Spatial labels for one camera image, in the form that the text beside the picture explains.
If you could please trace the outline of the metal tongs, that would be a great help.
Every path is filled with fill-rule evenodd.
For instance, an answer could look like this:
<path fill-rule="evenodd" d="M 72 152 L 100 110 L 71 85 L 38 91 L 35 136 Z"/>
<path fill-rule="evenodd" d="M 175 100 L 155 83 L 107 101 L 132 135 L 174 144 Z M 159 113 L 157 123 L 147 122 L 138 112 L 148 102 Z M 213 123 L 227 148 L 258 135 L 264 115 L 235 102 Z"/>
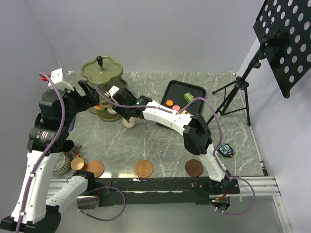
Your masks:
<path fill-rule="evenodd" d="M 111 98 L 107 98 L 106 101 L 109 103 L 107 110 L 112 115 L 120 115 L 124 120 L 129 120 L 129 117 L 126 115 L 125 108 L 121 108 L 115 103 Z"/>

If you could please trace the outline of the orange glazed donut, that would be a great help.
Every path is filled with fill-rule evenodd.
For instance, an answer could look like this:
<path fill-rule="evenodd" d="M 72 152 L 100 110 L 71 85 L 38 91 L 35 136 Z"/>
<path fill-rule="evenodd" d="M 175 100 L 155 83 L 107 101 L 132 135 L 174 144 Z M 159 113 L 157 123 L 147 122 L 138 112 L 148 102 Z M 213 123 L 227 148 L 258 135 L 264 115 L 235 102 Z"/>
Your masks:
<path fill-rule="evenodd" d="M 101 105 L 95 105 L 94 108 L 97 110 L 97 111 L 104 111 L 105 108 L 102 107 Z"/>

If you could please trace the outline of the orange flower cookie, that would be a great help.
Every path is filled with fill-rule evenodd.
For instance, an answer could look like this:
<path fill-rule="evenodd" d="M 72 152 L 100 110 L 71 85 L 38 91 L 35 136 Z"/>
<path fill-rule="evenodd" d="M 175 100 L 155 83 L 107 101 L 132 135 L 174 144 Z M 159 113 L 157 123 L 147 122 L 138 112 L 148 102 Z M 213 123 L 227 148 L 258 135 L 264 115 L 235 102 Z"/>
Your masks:
<path fill-rule="evenodd" d="M 167 100 L 166 101 L 166 105 L 169 106 L 169 107 L 173 106 L 173 101 L 172 100 Z"/>

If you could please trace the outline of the green layered cake slice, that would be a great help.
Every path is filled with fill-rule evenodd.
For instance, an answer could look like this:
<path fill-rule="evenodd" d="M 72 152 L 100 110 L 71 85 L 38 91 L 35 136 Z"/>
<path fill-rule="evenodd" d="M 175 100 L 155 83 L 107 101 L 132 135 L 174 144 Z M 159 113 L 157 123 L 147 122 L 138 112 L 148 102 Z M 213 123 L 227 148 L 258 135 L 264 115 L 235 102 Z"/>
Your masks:
<path fill-rule="evenodd" d="M 190 103 L 194 100 L 194 96 L 191 93 L 184 94 L 184 99 L 187 103 Z"/>

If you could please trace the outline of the pink macaron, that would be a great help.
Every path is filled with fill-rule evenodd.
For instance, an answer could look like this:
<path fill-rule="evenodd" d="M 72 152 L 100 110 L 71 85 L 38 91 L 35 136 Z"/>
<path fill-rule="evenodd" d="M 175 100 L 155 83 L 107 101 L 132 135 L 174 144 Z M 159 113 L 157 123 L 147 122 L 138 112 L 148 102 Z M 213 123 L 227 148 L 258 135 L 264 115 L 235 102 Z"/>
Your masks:
<path fill-rule="evenodd" d="M 173 110 L 179 111 L 180 110 L 180 106 L 179 105 L 174 105 L 172 107 Z"/>

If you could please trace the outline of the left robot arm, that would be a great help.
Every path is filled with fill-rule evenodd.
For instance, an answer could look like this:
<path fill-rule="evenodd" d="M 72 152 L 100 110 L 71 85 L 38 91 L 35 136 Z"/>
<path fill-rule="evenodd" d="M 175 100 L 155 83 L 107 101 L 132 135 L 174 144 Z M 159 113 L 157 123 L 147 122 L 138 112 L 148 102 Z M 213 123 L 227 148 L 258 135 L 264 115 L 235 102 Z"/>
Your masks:
<path fill-rule="evenodd" d="M 78 170 L 51 198 L 47 197 L 52 172 L 69 136 L 69 126 L 79 112 L 95 106 L 98 94 L 84 80 L 78 84 L 85 95 L 64 82 L 55 83 L 42 95 L 40 113 L 29 132 L 27 167 L 22 190 L 13 212 L 0 228 L 16 233 L 54 233 L 62 213 L 80 195 L 96 189 L 92 172 Z"/>

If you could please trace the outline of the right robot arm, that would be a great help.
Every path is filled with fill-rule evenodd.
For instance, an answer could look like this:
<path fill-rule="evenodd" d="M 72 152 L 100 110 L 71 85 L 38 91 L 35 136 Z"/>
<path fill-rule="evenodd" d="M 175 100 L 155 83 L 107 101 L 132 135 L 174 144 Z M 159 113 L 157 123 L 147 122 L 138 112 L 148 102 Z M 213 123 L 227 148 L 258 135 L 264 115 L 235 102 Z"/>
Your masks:
<path fill-rule="evenodd" d="M 216 155 L 211 131 L 201 114 L 179 113 L 146 96 L 136 98 L 127 88 L 113 86 L 108 92 L 115 103 L 115 111 L 124 119 L 153 121 L 181 134 L 185 149 L 199 157 L 209 178 L 213 180 L 213 190 L 223 193 L 229 188 L 230 176 Z"/>

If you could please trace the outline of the white cream donut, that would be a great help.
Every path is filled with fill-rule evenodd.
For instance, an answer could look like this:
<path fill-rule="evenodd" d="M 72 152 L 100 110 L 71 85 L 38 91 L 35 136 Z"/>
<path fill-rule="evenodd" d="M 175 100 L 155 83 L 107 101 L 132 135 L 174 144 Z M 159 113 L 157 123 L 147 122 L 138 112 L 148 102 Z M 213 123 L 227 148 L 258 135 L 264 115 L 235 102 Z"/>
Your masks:
<path fill-rule="evenodd" d="M 135 126 L 135 119 L 132 117 L 129 120 L 126 120 L 125 118 L 123 118 L 122 123 L 123 123 L 124 127 L 130 129 L 130 128 L 133 128 Z"/>

